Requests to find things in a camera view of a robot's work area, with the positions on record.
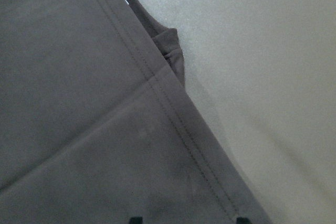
white surface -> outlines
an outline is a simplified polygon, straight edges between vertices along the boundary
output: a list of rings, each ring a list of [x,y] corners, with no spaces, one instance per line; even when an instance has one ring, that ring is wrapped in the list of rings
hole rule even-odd
[[[186,88],[276,224],[336,220],[336,0],[140,0],[176,27]]]

garment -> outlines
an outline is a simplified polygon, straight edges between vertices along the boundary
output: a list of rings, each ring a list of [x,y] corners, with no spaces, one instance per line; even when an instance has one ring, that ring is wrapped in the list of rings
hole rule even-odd
[[[270,223],[127,2],[1,0],[0,223]]]

seam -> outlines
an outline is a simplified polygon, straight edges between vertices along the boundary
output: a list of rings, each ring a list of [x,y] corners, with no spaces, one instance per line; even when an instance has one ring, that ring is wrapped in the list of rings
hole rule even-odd
[[[139,68],[139,70],[141,71],[141,73],[144,75],[144,77],[145,77],[146,80],[147,80],[146,74],[144,73],[144,71],[143,71],[142,68],[140,67],[139,63],[138,63],[137,60],[135,59],[135,57],[134,57],[134,55],[133,55],[131,49],[127,46],[127,43],[126,43],[125,40],[122,38],[122,36],[121,36],[121,34],[119,33],[118,29],[116,28],[116,26],[115,26],[113,20],[112,20],[111,17],[108,15],[108,13],[104,10],[104,8],[103,8],[103,6],[101,5],[101,3],[99,2],[99,0],[96,0],[96,1],[98,2],[99,6],[102,8],[102,10],[103,10],[103,12],[105,13],[105,15],[107,16],[108,20],[111,22],[111,24],[112,24],[113,27],[115,28],[115,30],[116,30],[116,32],[118,33],[120,39],[122,40],[122,43],[125,45],[126,49],[127,49],[127,50],[129,51],[129,53],[130,53],[131,58],[132,58],[132,59],[134,60],[134,62],[136,63],[136,66]],[[122,23],[121,20],[118,18],[117,14],[116,14],[115,11],[113,10],[113,8],[109,5],[108,1],[107,1],[107,0],[104,0],[104,2],[105,2],[106,5],[109,7],[109,9],[113,12],[113,14],[115,15],[117,21],[121,24],[121,23]],[[132,42],[133,44],[135,44],[134,40],[131,38],[131,36],[130,36],[130,34],[128,33],[128,31],[127,31],[126,29],[123,29],[123,30],[124,30],[124,32],[127,34],[128,38],[131,40],[131,42]],[[204,163],[206,164],[206,166],[207,166],[207,167],[209,168],[209,170],[211,171],[211,174],[214,176],[216,182],[219,184],[220,188],[223,190],[223,192],[224,192],[226,198],[228,199],[228,201],[231,203],[232,208],[234,209],[234,212],[235,212],[236,214],[238,214],[238,208],[235,206],[235,204],[233,203],[232,199],[229,197],[228,193],[225,191],[225,189],[224,189],[222,183],[220,183],[220,181],[219,181],[217,175],[214,173],[214,171],[213,171],[213,169],[211,168],[211,166],[210,166],[208,160],[205,158],[205,155],[203,154],[203,152],[201,151],[200,147],[199,147],[199,146],[197,145],[197,143],[195,142],[195,140],[194,140],[192,134],[189,132],[189,130],[187,129],[186,125],[185,125],[184,122],[182,121],[181,117],[179,116],[179,114],[177,113],[177,111],[174,109],[171,100],[168,98],[166,92],[163,90],[163,88],[162,88],[162,86],[161,86],[159,80],[157,79],[155,73],[154,73],[153,70],[149,67],[147,61],[143,58],[143,56],[142,56],[142,54],[141,54],[139,48],[138,48],[136,45],[134,46],[134,48],[135,48],[135,50],[137,51],[137,53],[139,54],[139,56],[141,57],[142,61],[144,62],[145,66],[146,66],[146,68],[150,71],[151,75],[155,78],[155,80],[156,80],[156,82],[158,83],[158,86],[159,86],[159,88],[160,88],[160,91],[164,94],[164,96],[165,96],[167,102],[169,103],[169,105],[170,105],[170,107],[173,109],[173,111],[175,112],[175,115],[177,116],[178,120],[180,121],[180,123],[181,123],[183,129],[185,130],[185,132],[187,133],[187,135],[189,136],[189,138],[192,140],[192,143],[195,145],[197,151],[200,153],[202,159],[204,160]],[[200,171],[202,177],[206,180],[206,182],[207,182],[207,184],[208,184],[208,186],[209,186],[211,192],[212,192],[212,193],[214,194],[214,196],[216,197],[218,203],[220,204],[220,206],[221,206],[222,209],[224,210],[225,214],[226,214],[226,215],[228,216],[228,218],[231,220],[231,218],[230,218],[230,216],[229,216],[227,210],[226,210],[225,207],[223,206],[223,204],[222,204],[220,198],[218,197],[218,195],[215,193],[215,191],[214,191],[214,189],[212,188],[212,186],[211,186],[209,180],[206,178],[205,173],[202,171],[202,169],[201,169],[201,167],[200,167],[198,161],[196,160],[196,158],[194,157],[194,155],[191,153],[190,148],[187,147],[185,141],[183,140],[183,137],[181,136],[181,134],[179,133],[177,127],[176,127],[175,124],[174,124],[174,122],[172,121],[172,119],[171,119],[170,116],[168,115],[168,113],[167,113],[167,111],[166,111],[164,105],[163,105],[162,102],[159,100],[159,96],[157,95],[157,93],[155,92],[154,88],[152,87],[152,85],[151,85],[150,83],[149,83],[149,85],[150,85],[150,88],[152,89],[153,93],[154,93],[155,96],[156,96],[156,100],[157,100],[157,102],[160,104],[162,110],[164,111],[165,115],[166,115],[167,118],[169,119],[170,123],[171,123],[171,124],[173,125],[173,127],[175,128],[175,130],[176,130],[176,132],[178,133],[178,135],[179,135],[181,141],[183,142],[183,145],[186,147],[187,151],[189,152],[189,155],[191,156],[191,158],[193,159],[194,163],[196,164],[196,166],[197,166],[198,170]]]

double stitched seam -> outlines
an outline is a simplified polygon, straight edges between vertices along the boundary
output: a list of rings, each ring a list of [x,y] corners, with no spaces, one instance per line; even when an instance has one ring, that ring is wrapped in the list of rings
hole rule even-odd
[[[116,32],[118,33],[122,43],[125,45],[126,49],[128,50],[128,52],[130,53],[131,58],[133,59],[133,61],[135,62],[136,66],[139,68],[139,70],[141,71],[141,73],[143,74],[143,76],[145,77],[145,79],[148,81],[149,79],[146,77],[145,72],[143,71],[143,69],[141,68],[140,64],[138,63],[138,61],[135,59],[131,49],[128,47],[127,43],[125,42],[125,40],[122,38],[121,34],[119,33],[118,29],[116,28],[113,20],[111,19],[111,17],[109,16],[109,14],[106,12],[106,10],[104,9],[104,7],[101,5],[99,0],[96,0],[99,4],[99,6],[102,8],[103,12],[105,13],[105,15],[107,16],[108,20],[111,22],[111,24],[113,25],[113,27],[115,28]],[[106,5],[109,7],[109,9],[113,12],[113,14],[115,15],[117,21],[121,24],[120,19],[118,18],[117,14],[114,12],[113,8],[111,8],[111,6],[109,5],[107,0],[104,0],[104,2],[106,3]],[[131,38],[130,34],[128,33],[128,31],[126,29],[123,29],[125,31],[125,33],[127,34],[128,38],[131,40],[131,42],[133,44],[135,44],[134,40]],[[181,125],[183,126],[183,129],[185,130],[185,132],[187,133],[187,135],[189,136],[189,138],[192,140],[193,144],[195,145],[197,151],[200,153],[202,159],[204,160],[204,163],[206,164],[206,166],[209,168],[209,170],[211,171],[212,175],[214,176],[216,182],[220,185],[221,189],[223,190],[223,192],[225,193],[225,196],[227,197],[227,199],[229,200],[229,202],[231,203],[234,211],[236,213],[238,213],[238,209],[235,206],[235,204],[233,203],[233,201],[230,199],[230,197],[228,196],[227,192],[224,190],[223,185],[220,183],[218,177],[215,175],[214,171],[212,170],[209,162],[207,161],[207,159],[205,158],[204,154],[202,153],[202,151],[200,150],[199,146],[197,145],[197,143],[195,142],[193,136],[191,135],[191,133],[188,131],[188,129],[186,128],[186,125],[183,123],[181,117],[178,115],[178,113],[176,112],[176,110],[173,107],[173,104],[171,102],[171,100],[168,98],[166,92],[163,90],[159,80],[157,79],[155,73],[153,72],[153,70],[149,67],[147,61],[143,58],[140,50],[138,49],[137,46],[134,46],[135,50],[137,51],[137,53],[139,54],[139,56],[141,57],[142,61],[144,62],[145,66],[147,67],[147,69],[150,71],[151,75],[154,77],[154,79],[156,80],[160,91],[164,94],[167,102],[169,103],[170,107],[173,109],[175,115],[177,116],[178,120],[180,121]],[[153,88],[153,86],[149,83],[150,88],[152,89],[153,93],[155,94],[155,99],[157,100],[157,102],[160,104],[160,107],[162,108],[164,114],[166,115],[166,117],[168,118],[169,122],[172,124],[172,126],[174,127],[174,129],[176,130],[179,138],[181,139],[183,145],[185,146],[185,148],[187,149],[190,157],[192,158],[192,160],[194,161],[194,163],[196,164],[196,167],[198,168],[199,172],[201,173],[202,177],[206,180],[208,187],[210,188],[210,191],[212,192],[212,194],[215,196],[215,198],[217,199],[219,205],[221,206],[221,208],[223,209],[224,213],[226,214],[226,216],[231,220],[227,210],[225,209],[224,205],[222,204],[220,198],[218,197],[218,195],[215,193],[215,190],[212,188],[212,185],[210,184],[209,180],[207,179],[205,173],[202,171],[202,168],[200,167],[198,161],[196,160],[196,158],[194,157],[194,155],[192,154],[190,148],[186,145],[186,142],[184,141],[182,135],[180,134],[180,132],[178,131],[177,127],[175,126],[173,120],[171,119],[171,117],[168,115],[164,104],[160,101],[158,94],[156,93],[155,89]]]

gray fabric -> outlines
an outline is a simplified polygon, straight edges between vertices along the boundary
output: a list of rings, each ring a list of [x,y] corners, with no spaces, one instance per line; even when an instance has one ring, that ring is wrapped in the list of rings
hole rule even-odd
[[[270,223],[128,1],[1,0],[0,223]]]

